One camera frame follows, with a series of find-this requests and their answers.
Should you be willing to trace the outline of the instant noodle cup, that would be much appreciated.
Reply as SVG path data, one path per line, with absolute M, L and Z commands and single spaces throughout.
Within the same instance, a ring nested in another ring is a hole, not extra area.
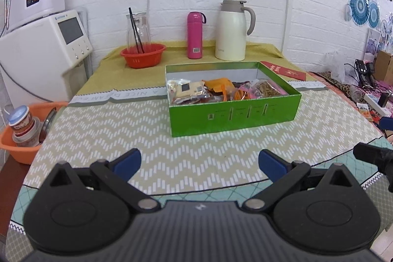
M 9 115 L 9 126 L 13 142 L 19 147 L 34 147 L 39 144 L 41 121 L 32 115 L 29 106 L 20 106 Z

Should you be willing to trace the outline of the pink edged snack packet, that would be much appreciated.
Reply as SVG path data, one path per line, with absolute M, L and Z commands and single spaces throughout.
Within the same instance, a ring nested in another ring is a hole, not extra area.
M 255 79 L 244 83 L 239 87 L 238 93 L 241 100 L 284 97 L 288 95 L 288 93 L 275 82 L 267 79 Z

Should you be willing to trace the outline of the chevron pattern mat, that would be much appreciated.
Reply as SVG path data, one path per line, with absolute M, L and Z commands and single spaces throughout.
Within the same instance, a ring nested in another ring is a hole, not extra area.
M 387 146 L 374 125 L 331 90 L 305 91 L 293 121 L 256 128 L 172 137 L 164 99 L 67 107 L 35 156 L 24 184 L 38 188 L 64 160 L 87 167 L 136 148 L 140 170 L 131 183 L 149 194 L 196 192 L 262 181 L 258 153 L 312 165 L 344 162 L 359 179 L 373 174 L 348 156 L 358 142 Z

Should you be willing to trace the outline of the white thermos jug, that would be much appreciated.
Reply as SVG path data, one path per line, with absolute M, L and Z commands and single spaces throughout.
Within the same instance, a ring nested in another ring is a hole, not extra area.
M 246 1 L 224 0 L 216 25 L 215 56 L 225 61 L 242 61 L 246 55 L 246 38 L 254 31 L 255 12 Z

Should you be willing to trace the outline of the orange striped snack bag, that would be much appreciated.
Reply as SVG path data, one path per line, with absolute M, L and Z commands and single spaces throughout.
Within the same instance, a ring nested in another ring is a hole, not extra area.
M 222 90 L 223 93 L 223 101 L 243 101 L 250 100 L 250 94 L 248 91 L 241 90 L 239 88 L 230 88 L 225 87 Z

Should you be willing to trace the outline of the green cardboard box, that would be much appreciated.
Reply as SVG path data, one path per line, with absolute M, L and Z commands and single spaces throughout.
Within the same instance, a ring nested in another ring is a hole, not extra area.
M 213 62 L 168 65 L 165 68 L 170 128 L 173 137 L 237 130 L 295 119 L 301 94 L 260 62 Z M 228 78 L 239 88 L 255 79 L 275 82 L 288 95 L 243 101 L 223 101 L 223 94 L 208 91 L 206 98 L 173 100 L 172 82 Z

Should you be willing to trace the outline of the white water dispenser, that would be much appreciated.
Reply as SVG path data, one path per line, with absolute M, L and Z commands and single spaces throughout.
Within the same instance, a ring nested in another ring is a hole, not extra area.
M 14 107 L 68 102 L 93 74 L 87 12 L 64 11 L 1 37 L 1 76 Z

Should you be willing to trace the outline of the teal diamond pattern mat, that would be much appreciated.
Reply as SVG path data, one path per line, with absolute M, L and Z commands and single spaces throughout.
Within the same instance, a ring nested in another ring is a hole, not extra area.
M 318 169 L 327 169 L 331 164 L 341 162 L 347 166 L 355 178 L 365 188 L 378 178 L 378 173 L 375 165 L 367 164 L 357 160 L 352 151 L 349 150 L 345 153 L 335 156 L 334 158 L 321 162 L 315 165 Z M 170 193 L 154 195 L 154 199 L 158 200 L 161 204 L 165 204 L 168 200 L 191 200 L 191 201 L 237 201 L 240 204 L 252 195 L 261 192 L 263 189 L 270 186 L 271 181 L 264 179 L 262 181 L 247 183 L 240 186 L 225 187 L 215 190 L 205 190 L 200 192 L 185 192 L 185 193 Z M 11 214 L 9 222 L 9 229 L 24 234 L 23 216 L 27 206 L 30 204 L 31 199 L 37 193 L 36 188 L 23 185 L 18 194 L 15 207 Z

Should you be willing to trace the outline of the orange snack packet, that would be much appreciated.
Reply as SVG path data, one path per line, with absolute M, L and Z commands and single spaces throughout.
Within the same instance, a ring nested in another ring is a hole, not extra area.
M 204 83 L 208 91 L 214 94 L 223 94 L 235 88 L 234 84 L 228 78 L 216 78 L 204 81 Z

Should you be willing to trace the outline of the black chopsticks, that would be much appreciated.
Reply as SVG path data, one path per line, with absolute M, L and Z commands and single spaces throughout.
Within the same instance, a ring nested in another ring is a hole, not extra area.
M 128 8 L 128 12 L 129 12 L 129 16 L 130 16 L 131 26 L 133 29 L 133 35 L 135 38 L 135 46 L 137 48 L 138 53 L 142 54 L 142 53 L 144 53 L 144 48 L 143 48 L 142 41 L 140 39 L 140 34 L 138 32 L 138 29 L 137 29 L 137 26 L 136 26 L 136 23 L 134 20 L 132 9 L 130 7 Z

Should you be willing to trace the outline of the clear glass carafe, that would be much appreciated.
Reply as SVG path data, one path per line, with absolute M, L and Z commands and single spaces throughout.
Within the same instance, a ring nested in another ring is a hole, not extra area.
M 146 13 L 133 13 L 134 20 L 140 34 L 140 39 L 142 41 L 143 48 L 151 44 L 151 36 L 149 33 L 149 23 Z M 127 33 L 126 33 L 126 44 L 127 48 L 135 46 L 135 38 L 133 35 L 133 29 L 131 26 L 129 14 L 126 16 L 127 21 Z

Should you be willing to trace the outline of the orange plastic basin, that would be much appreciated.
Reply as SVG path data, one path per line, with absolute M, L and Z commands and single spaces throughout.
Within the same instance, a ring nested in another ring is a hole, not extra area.
M 17 162 L 32 164 L 43 140 L 49 133 L 49 120 L 66 107 L 67 102 L 31 104 L 29 114 L 16 126 L 7 125 L 1 132 L 1 149 L 7 151 Z

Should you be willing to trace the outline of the red plastic basket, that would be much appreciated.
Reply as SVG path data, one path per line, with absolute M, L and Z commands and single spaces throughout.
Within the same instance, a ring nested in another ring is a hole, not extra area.
M 120 55 L 125 59 L 126 65 L 132 69 L 154 67 L 161 62 L 166 46 L 160 43 L 151 43 L 144 47 L 144 53 L 138 53 L 136 46 L 123 49 Z

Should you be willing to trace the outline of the cracker biscuit pack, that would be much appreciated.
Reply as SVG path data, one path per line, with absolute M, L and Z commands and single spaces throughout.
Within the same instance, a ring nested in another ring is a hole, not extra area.
M 173 93 L 174 101 L 207 97 L 207 90 L 205 89 L 205 83 L 203 81 L 191 82 L 181 80 L 172 82 L 170 85 L 172 86 L 170 92 Z

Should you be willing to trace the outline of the white power strip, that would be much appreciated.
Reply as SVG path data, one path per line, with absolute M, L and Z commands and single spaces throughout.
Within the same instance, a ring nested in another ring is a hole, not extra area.
M 378 104 L 379 98 L 373 94 L 364 94 L 364 100 L 381 116 L 391 117 L 392 113 L 386 107 Z

